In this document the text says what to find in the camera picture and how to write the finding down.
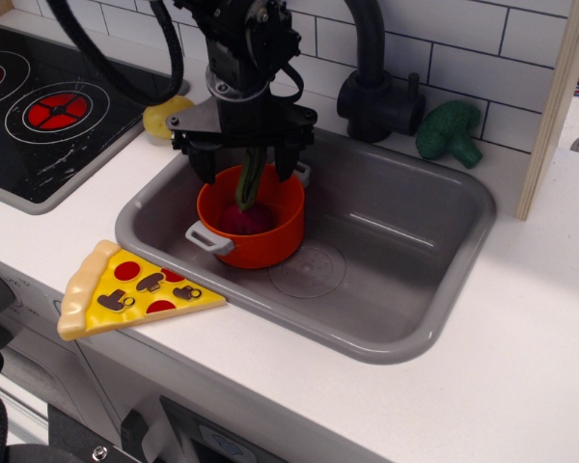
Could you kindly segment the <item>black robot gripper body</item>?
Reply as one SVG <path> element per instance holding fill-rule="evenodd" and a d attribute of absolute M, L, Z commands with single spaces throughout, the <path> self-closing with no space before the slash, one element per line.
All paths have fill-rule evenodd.
<path fill-rule="evenodd" d="M 317 112 L 274 95 L 267 82 L 239 91 L 208 71 L 206 84 L 207 100 L 166 119 L 176 149 L 301 151 L 314 142 Z"/>

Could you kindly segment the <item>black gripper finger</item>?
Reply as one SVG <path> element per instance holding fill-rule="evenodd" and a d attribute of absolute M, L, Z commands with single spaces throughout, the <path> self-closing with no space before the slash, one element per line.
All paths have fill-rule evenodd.
<path fill-rule="evenodd" d="M 300 143 L 285 141 L 274 147 L 274 164 L 280 182 L 288 180 L 299 160 Z"/>
<path fill-rule="evenodd" d="M 218 144 L 196 144 L 187 148 L 187 156 L 198 178 L 213 184 L 216 180 L 216 152 L 223 148 Z"/>

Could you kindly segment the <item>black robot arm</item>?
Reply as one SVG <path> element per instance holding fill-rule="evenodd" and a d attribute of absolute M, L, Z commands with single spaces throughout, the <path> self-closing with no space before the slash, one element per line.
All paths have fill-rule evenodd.
<path fill-rule="evenodd" d="M 284 1 L 178 1 L 206 38 L 209 98 L 166 123 L 175 149 L 213 183 L 221 149 L 274 151 L 279 180 L 314 141 L 317 112 L 299 105 L 304 82 L 291 66 L 301 37 Z"/>

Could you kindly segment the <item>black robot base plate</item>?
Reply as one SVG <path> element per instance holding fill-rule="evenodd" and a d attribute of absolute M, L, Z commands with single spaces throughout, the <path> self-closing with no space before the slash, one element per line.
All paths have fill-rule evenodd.
<path fill-rule="evenodd" d="M 0 408 L 0 462 L 137 462 L 136 458 L 53 405 L 47 406 L 45 422 L 48 443 L 37 443 L 31 426 L 16 424 L 6 408 Z M 9 430 L 19 430 L 35 442 L 9 444 Z"/>

